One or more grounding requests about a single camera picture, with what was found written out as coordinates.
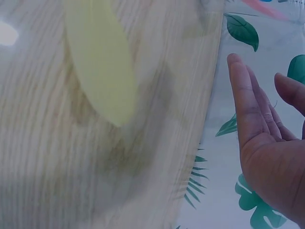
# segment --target green leaf print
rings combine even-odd
[[[234,114],[233,117],[228,122],[222,125],[222,127],[216,134],[216,137],[233,133],[236,131],[237,131],[237,120],[236,120],[236,114]]]
[[[254,52],[256,52],[259,38],[255,28],[240,16],[231,14],[224,15],[227,18],[227,29],[229,34],[236,40],[251,45]]]
[[[196,156],[194,163],[201,163],[201,162],[206,162],[206,160],[201,157],[201,156]],[[199,167],[198,165],[194,165],[192,172],[191,172],[191,177],[189,178],[189,182],[186,188],[186,193],[184,195],[185,200],[194,208],[196,209],[194,203],[192,202],[192,199],[195,199],[197,202],[200,203],[200,199],[198,198],[197,194],[203,194],[204,192],[201,190],[201,188],[206,188],[199,182],[194,180],[194,177],[203,177],[208,179],[205,175],[199,173],[202,170],[206,170],[206,168]]]
[[[239,207],[242,210],[249,211],[255,209],[250,219],[250,225],[253,229],[272,229],[280,228],[287,219],[281,213],[275,211],[267,205],[246,183],[243,174],[238,177],[235,185],[235,191],[241,195]],[[266,222],[265,217],[270,221],[271,226]]]
[[[287,76],[305,84],[305,55],[298,55],[291,60]]]

